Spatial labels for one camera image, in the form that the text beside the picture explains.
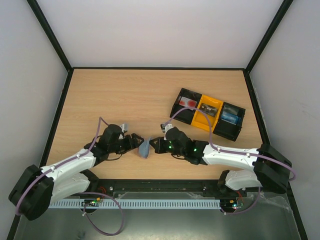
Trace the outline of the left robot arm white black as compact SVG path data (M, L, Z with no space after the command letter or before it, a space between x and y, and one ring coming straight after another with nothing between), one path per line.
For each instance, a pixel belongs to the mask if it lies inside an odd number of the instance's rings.
M74 155L51 165L27 167L8 199L16 207L17 215L35 220L57 201L74 194L95 192L99 178L90 169L108 161L111 154L121 157L143 142L141 136L127 134L125 124L110 124Z

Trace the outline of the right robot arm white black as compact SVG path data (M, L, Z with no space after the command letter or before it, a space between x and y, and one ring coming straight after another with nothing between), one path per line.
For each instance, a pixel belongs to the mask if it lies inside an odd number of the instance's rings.
M193 165L224 165L237 168L222 173L218 191L229 196L243 188L263 188L285 194L290 181L292 163L269 144L259 148L232 148L208 141L192 140L177 127L168 125L164 136L151 139L156 154L182 157Z

